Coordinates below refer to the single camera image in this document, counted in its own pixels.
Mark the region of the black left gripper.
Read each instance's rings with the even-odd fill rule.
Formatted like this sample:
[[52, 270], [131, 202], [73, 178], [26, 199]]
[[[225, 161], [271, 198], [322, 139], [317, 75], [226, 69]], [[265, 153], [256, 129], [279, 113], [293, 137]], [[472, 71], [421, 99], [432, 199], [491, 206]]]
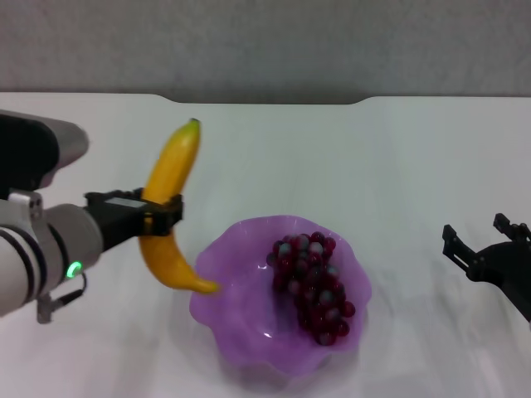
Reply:
[[87, 192], [84, 209], [95, 221], [103, 240], [103, 251], [142, 236], [167, 236], [182, 220], [181, 194], [165, 203], [141, 200], [142, 188], [132, 191]]

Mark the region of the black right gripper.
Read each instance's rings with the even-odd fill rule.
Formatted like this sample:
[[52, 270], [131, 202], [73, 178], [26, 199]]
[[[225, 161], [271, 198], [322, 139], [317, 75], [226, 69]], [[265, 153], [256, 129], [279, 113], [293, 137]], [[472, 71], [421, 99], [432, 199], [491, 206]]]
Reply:
[[503, 214], [494, 216], [493, 227], [513, 242], [491, 245], [476, 253], [456, 231], [445, 225], [442, 254], [466, 272], [473, 282], [486, 282], [499, 288], [530, 322], [530, 242], [525, 223], [514, 224]]

